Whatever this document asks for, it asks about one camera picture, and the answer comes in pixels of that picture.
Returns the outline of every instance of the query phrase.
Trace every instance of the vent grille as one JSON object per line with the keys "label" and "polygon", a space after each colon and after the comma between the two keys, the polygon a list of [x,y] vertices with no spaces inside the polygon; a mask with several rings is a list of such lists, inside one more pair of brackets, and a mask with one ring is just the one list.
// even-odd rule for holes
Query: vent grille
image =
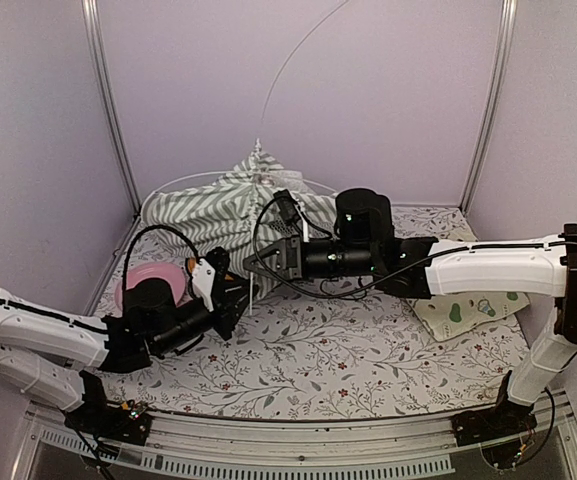
{"label": "vent grille", "polygon": [[[43,427],[41,440],[64,450],[92,456],[83,442],[70,432]],[[172,455],[149,452],[134,456],[136,459],[140,458],[141,463],[128,464],[105,454],[100,456],[118,465],[193,480],[389,480],[428,478],[455,472],[449,455],[437,455],[404,462],[344,467],[245,467],[186,460]]]}

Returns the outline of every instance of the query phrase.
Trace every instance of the pink bowl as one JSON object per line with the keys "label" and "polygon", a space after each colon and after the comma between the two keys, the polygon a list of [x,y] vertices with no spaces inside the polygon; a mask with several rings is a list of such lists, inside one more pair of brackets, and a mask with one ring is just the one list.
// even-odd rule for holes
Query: pink bowl
{"label": "pink bowl", "polygon": [[[186,291],[186,275],[181,267],[173,265],[172,263],[164,262],[144,263],[132,270],[128,270],[126,288],[131,289],[147,278],[161,278],[168,282],[172,289],[172,296],[175,299],[175,304],[179,305],[181,303],[181,299]],[[121,281],[115,290],[115,304],[117,305],[117,308],[121,310]]]}

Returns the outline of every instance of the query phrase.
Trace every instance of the curved white wire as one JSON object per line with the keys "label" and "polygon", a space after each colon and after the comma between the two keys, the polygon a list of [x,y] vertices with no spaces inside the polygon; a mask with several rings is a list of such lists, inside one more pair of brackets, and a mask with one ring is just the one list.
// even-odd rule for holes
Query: curved white wire
{"label": "curved white wire", "polygon": [[[256,172],[256,171],[251,171],[251,170],[249,170],[249,171],[242,170],[242,171],[238,171],[238,172],[234,171],[234,170],[215,170],[212,172],[202,172],[202,173],[194,173],[192,175],[186,175],[184,177],[179,177],[179,178],[176,178],[174,180],[171,180],[170,182],[164,183],[163,185],[160,185],[159,187],[155,188],[152,192],[150,192],[148,194],[148,196],[146,197],[146,199],[144,200],[144,202],[141,204],[141,215],[143,217],[144,212],[146,211],[146,208],[148,207],[148,204],[150,203],[150,201],[152,200],[152,198],[156,194],[162,193],[161,192],[162,190],[164,190],[164,189],[166,189],[166,188],[168,188],[168,187],[170,187],[176,183],[183,182],[184,180],[191,180],[193,178],[207,177],[210,175],[225,175],[228,173],[258,173],[259,175],[270,175],[270,176],[275,176],[277,178],[284,178],[284,177],[281,177],[277,172],[272,172],[272,171]],[[328,190],[330,192],[330,194],[332,194],[332,195],[337,193],[336,189],[329,187],[328,185],[324,185],[323,183],[315,182],[313,180],[307,180],[305,178],[302,178],[301,180],[308,185],[313,185],[315,187],[320,187],[320,188],[323,188],[325,190]]]}

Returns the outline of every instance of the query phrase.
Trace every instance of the white plastic clip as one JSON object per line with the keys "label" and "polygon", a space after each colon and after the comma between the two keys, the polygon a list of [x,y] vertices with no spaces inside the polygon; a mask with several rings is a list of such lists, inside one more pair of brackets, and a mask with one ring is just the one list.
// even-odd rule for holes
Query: white plastic clip
{"label": "white plastic clip", "polygon": [[212,304],[212,285],[214,282],[215,269],[205,258],[202,258],[192,271],[192,288],[203,299],[209,312],[215,310]]}

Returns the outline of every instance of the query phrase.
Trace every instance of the striped fabric bag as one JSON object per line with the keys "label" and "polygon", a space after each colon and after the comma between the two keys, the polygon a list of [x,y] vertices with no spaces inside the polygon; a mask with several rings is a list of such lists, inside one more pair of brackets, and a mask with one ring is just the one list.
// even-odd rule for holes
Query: striped fabric bag
{"label": "striped fabric bag", "polygon": [[[164,224],[181,230],[200,254],[221,246],[230,253],[230,270],[244,277],[243,261],[252,255],[252,232],[261,209],[276,191],[289,189],[306,215],[317,225],[332,230],[335,221],[334,198],[318,195],[304,182],[299,172],[285,170],[259,142],[246,160],[215,182],[178,192],[156,193],[142,211],[147,225]],[[279,218],[276,208],[264,216],[259,228],[258,247],[293,233]],[[191,256],[176,236],[157,232],[160,243],[175,255]],[[261,276],[254,278],[263,298],[277,282]]]}

